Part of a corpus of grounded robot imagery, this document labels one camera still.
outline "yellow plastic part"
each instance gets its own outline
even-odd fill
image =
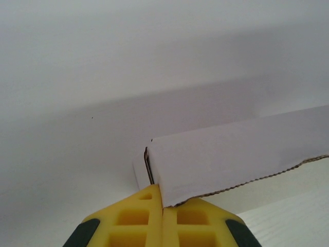
[[[225,220],[238,216],[202,199],[163,209],[162,247],[238,247]]]
[[[88,247],[160,247],[162,202],[158,185],[106,207],[83,222],[97,218],[100,224]]]

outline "white cardboard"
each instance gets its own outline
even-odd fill
[[[153,139],[163,206],[234,187],[329,150],[329,106]]]

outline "black rubber grip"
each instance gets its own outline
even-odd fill
[[[235,220],[225,222],[239,247],[262,247],[246,225]]]
[[[99,219],[91,219],[78,225],[63,247],[87,247],[99,223]]]

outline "yellow tool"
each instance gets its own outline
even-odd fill
[[[162,209],[158,185],[89,215],[63,247],[261,247],[242,219],[202,199]]]

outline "cardboard box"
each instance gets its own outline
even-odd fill
[[[166,207],[271,177],[326,157],[328,126],[326,105],[155,138],[133,161],[138,185],[159,184]]]

